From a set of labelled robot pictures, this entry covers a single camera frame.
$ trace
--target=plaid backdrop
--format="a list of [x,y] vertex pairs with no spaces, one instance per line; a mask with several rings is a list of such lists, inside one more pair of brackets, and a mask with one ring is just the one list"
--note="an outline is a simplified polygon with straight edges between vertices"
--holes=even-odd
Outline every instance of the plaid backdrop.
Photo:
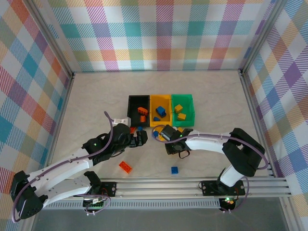
[[308,230],[308,0],[288,0],[248,73],[270,154]]
[[275,0],[35,0],[82,72],[238,69]]
[[0,230],[14,231],[14,173],[41,168],[69,79],[22,0],[0,0]]

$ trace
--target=marble surface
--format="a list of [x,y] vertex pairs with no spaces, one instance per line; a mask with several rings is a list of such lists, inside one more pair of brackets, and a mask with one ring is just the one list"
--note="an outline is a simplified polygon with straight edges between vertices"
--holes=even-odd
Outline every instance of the marble surface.
[[[192,94],[196,130],[220,133],[240,127],[257,138],[237,71],[77,74],[52,162],[73,153],[88,139],[109,132],[103,112],[111,118],[124,118],[128,96],[143,94]],[[192,151],[185,159],[167,155],[164,145],[150,137],[150,128],[146,131],[149,140],[144,146],[127,148],[90,170],[100,178],[217,177],[230,165],[224,155],[210,151]],[[130,174],[118,166],[122,160],[133,168]],[[172,166],[179,167],[179,174],[171,175]],[[266,176],[267,171],[257,171],[256,175]]]

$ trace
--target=white robotic arm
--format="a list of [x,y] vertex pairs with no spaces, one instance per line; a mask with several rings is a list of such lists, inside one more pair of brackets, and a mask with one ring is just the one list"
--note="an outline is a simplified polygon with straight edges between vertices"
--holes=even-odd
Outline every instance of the white robotic arm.
[[[235,128],[230,134],[207,134],[205,136],[192,129],[179,132],[167,125],[160,134],[167,141],[165,142],[167,154],[180,155],[184,151],[209,150],[225,154],[228,157],[231,166],[227,170],[223,170],[215,182],[217,192],[220,193],[218,195],[227,195],[230,188],[243,176],[254,176],[261,161],[260,154],[255,151],[264,153],[263,147],[239,128]],[[84,176],[64,180],[79,171],[108,160],[112,155],[124,151],[126,147],[142,146],[147,141],[145,131],[138,131],[137,137],[133,137],[129,127],[120,123],[113,127],[112,142],[102,153],[91,158],[81,158],[101,150],[106,146],[109,138],[110,133],[89,140],[83,144],[82,148],[67,157],[64,160],[65,164],[55,163],[29,175],[23,171],[16,173],[11,186],[11,197],[13,201],[17,199],[16,210],[19,217],[21,219],[31,217],[48,204],[69,196],[85,193],[89,195],[102,194],[101,181],[94,172],[86,172]],[[246,145],[239,148],[241,144],[239,141]]]
[[223,195],[229,191],[243,176],[253,177],[264,158],[264,148],[240,128],[231,133],[211,134],[193,129],[183,132],[167,125],[160,132],[166,140],[168,154],[179,154],[191,150],[209,150],[225,154],[231,162],[227,170],[223,170],[217,180],[218,190]]
[[[197,130],[193,130],[190,135],[200,134],[201,132]],[[219,134],[224,137],[229,137],[230,134]],[[191,150],[208,150],[217,153],[224,154],[222,147],[228,139],[220,139],[220,138],[206,138],[206,137],[192,137],[186,140],[187,146]],[[220,181],[227,185],[228,187],[232,187],[238,180],[243,177],[243,174],[239,173],[235,170],[233,165],[230,165],[227,170],[225,170],[222,175],[220,176]]]

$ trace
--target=yellow lego brick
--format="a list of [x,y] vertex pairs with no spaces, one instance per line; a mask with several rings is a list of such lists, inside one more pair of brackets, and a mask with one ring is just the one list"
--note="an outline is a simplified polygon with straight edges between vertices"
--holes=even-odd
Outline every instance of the yellow lego brick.
[[174,112],[175,113],[180,113],[183,110],[183,107],[181,104],[178,104],[177,106],[174,107]]
[[186,115],[185,114],[183,114],[183,113],[179,113],[178,114],[178,120],[184,121],[185,119],[186,119]]

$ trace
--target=orange lego brick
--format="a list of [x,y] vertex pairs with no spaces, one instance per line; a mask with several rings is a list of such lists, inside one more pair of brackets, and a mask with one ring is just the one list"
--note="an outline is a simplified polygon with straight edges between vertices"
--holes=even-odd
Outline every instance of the orange lego brick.
[[130,129],[130,133],[131,133],[131,134],[133,134],[133,133],[135,132],[135,130],[136,130],[135,127],[130,127],[129,129]]
[[121,169],[123,169],[124,171],[126,171],[127,173],[130,173],[133,168],[131,166],[129,166],[125,161],[122,161],[119,166],[121,167]]
[[141,114],[141,115],[144,115],[144,116],[147,116],[148,115],[148,110],[143,108],[143,107],[138,107],[138,113]]
[[146,122],[146,116],[144,115],[142,115],[142,116],[140,116],[140,122]]

